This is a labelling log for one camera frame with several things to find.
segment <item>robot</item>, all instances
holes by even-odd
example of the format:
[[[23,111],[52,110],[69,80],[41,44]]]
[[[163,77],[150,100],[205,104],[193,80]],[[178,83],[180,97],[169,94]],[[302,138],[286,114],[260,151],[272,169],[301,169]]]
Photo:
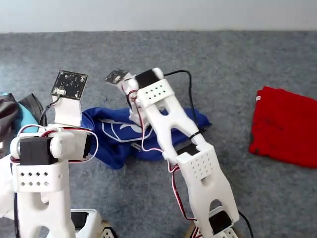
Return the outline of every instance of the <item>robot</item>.
[[[200,130],[187,115],[175,97],[168,81],[159,68],[153,68],[139,75],[124,70],[114,70],[106,81],[116,85],[126,96],[130,106],[130,119],[142,128],[149,125],[154,129],[160,148],[158,150],[168,163],[172,173],[172,187],[183,216],[193,221],[192,238],[235,238],[233,225],[239,220],[239,212],[229,181],[223,174],[214,147],[207,143]],[[171,129],[176,128],[191,139],[193,150],[177,153],[172,145]],[[186,216],[177,192],[174,174],[181,171],[188,188],[193,218]],[[221,205],[210,210],[213,201]]]
[[[23,133],[22,128],[11,143],[13,206],[19,219],[17,214],[12,215],[12,211],[7,211],[4,216],[15,219],[21,238],[38,237],[41,226],[50,230],[48,238],[115,237],[113,229],[101,220],[96,210],[70,209],[68,163],[89,160],[86,157],[90,135],[94,135],[98,143],[92,131],[79,127],[80,98],[86,80],[87,75],[60,71],[52,90],[54,124],[35,125],[39,132],[32,134]],[[233,225],[239,220],[239,213],[214,147],[205,141],[194,121],[187,117],[163,72],[154,68],[133,75],[115,70],[106,81],[126,96],[130,119],[142,129],[142,149],[158,150],[167,161],[181,212],[195,224],[189,237],[237,238]],[[160,148],[143,146],[145,128],[149,125],[157,134]],[[171,142],[172,128],[190,138],[192,144],[189,147],[194,151],[175,151]],[[8,174],[10,163],[6,166]],[[187,217],[176,189],[174,174],[177,171],[181,172],[188,187],[192,218]],[[210,210],[215,200],[221,204]]]
[[[47,238],[116,237],[98,211],[70,206],[68,163],[83,163],[94,157],[87,159],[91,135],[98,143],[92,131],[80,128],[80,99],[87,77],[61,70],[49,106],[55,108],[54,124],[21,128],[11,142],[10,155],[1,159],[1,168],[6,171],[6,183],[2,184],[6,194],[0,198],[8,201],[3,203],[6,209],[2,215],[14,219],[17,238],[37,238],[41,227],[49,229]],[[23,133],[30,126],[37,126],[38,132]],[[7,183],[10,178],[13,199]]]

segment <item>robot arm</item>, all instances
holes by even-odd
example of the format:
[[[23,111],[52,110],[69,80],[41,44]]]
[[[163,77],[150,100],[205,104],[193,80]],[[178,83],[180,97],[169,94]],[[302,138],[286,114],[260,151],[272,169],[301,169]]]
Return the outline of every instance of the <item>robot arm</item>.
[[[195,123],[187,117],[163,72],[155,68],[144,72],[142,77],[123,79],[120,83],[139,85],[133,89],[136,91],[133,93],[122,90],[131,104],[135,104],[134,108],[130,107],[130,116],[136,118],[136,124],[142,124],[145,119],[148,121],[157,134],[163,157],[179,167],[187,184],[190,207],[195,217],[193,220],[202,236],[217,237],[217,234],[233,226],[239,214],[214,147],[205,141]],[[168,115],[162,115],[162,109],[166,109]],[[191,139],[196,153],[177,154],[171,140],[173,128]],[[215,200],[220,201],[221,206],[210,211],[210,205]]]
[[[0,216],[15,220],[17,237],[37,238],[42,226],[49,229],[50,238],[112,235],[95,209],[70,206],[68,163],[94,157],[86,158],[89,134],[96,137],[98,149],[97,136],[78,128],[86,79],[87,75],[60,71],[52,90],[53,100],[59,98],[54,103],[55,124],[35,125],[40,128],[37,133],[23,133],[31,125],[23,127],[11,142],[11,154],[0,160]]]

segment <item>blue cloth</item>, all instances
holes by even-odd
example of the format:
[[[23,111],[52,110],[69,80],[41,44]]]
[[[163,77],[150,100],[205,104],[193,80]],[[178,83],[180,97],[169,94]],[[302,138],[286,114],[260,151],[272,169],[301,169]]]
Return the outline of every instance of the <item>blue cloth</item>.
[[[191,109],[185,109],[186,114],[192,119]],[[207,117],[196,111],[199,127],[211,125]],[[112,169],[120,169],[129,156],[140,160],[160,160],[159,151],[145,152],[141,150],[142,130],[129,120],[129,109],[111,110],[107,108],[91,108],[83,112],[82,127],[91,129],[99,138],[99,149],[96,157]],[[177,129],[172,130],[173,145],[188,139]],[[144,147],[150,149],[158,147],[154,130],[149,126],[145,131]],[[90,153],[94,153],[96,141],[92,140]]]
[[[20,111],[22,114],[22,118],[16,120],[16,128],[20,129],[21,127],[27,125],[27,124],[38,124],[38,122],[35,120],[35,118],[32,116],[29,110],[26,109],[25,106],[22,104],[18,103],[20,107]],[[37,132],[38,127],[28,127],[25,130],[23,130],[24,133],[32,133],[32,132]]]

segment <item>white wall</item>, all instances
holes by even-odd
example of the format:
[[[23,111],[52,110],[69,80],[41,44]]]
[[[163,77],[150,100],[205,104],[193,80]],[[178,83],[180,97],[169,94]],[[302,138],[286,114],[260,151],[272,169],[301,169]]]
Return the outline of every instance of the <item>white wall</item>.
[[[317,0],[0,0],[0,32],[317,29]]]

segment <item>black cable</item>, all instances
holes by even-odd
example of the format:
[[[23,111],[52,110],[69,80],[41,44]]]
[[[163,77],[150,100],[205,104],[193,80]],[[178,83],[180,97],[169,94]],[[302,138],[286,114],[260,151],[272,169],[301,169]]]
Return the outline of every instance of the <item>black cable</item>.
[[[188,85],[189,102],[190,102],[190,106],[191,106],[192,111],[193,111],[194,122],[195,122],[196,126],[198,127],[198,129],[200,129],[199,125],[198,125],[198,119],[197,119],[197,115],[196,115],[196,112],[195,112],[194,103],[193,103],[192,74],[188,70],[180,69],[180,70],[173,71],[171,73],[165,73],[164,76],[170,76],[170,75],[173,75],[173,74],[176,74],[176,73],[186,73],[186,74],[188,74],[188,77],[189,77],[189,85]]]
[[[14,209],[15,238],[20,238],[20,227],[19,227],[19,217],[18,217],[18,194],[16,192],[13,195],[13,209]]]
[[[54,102],[52,102],[52,103],[50,103],[50,104],[48,104],[45,108],[44,108],[44,110],[42,111],[42,114],[41,114],[41,117],[40,117],[40,121],[39,121],[39,124],[40,125],[46,125],[47,124],[47,122],[43,122],[43,119],[44,119],[44,116],[46,115],[46,112],[51,108],[51,107],[53,107],[53,106],[55,106],[55,104],[59,101],[59,99],[60,98],[62,98],[63,96],[61,95],[61,94],[59,94],[58,96],[57,96],[57,99],[54,101]]]
[[[243,215],[242,212],[240,212],[240,211],[238,211],[238,212],[239,212],[239,215],[246,221],[247,226],[248,226],[249,231],[250,231],[251,238],[254,238],[254,236],[253,236],[253,231],[252,231],[252,228],[251,228],[251,224],[250,224],[248,218],[247,218],[245,215]]]

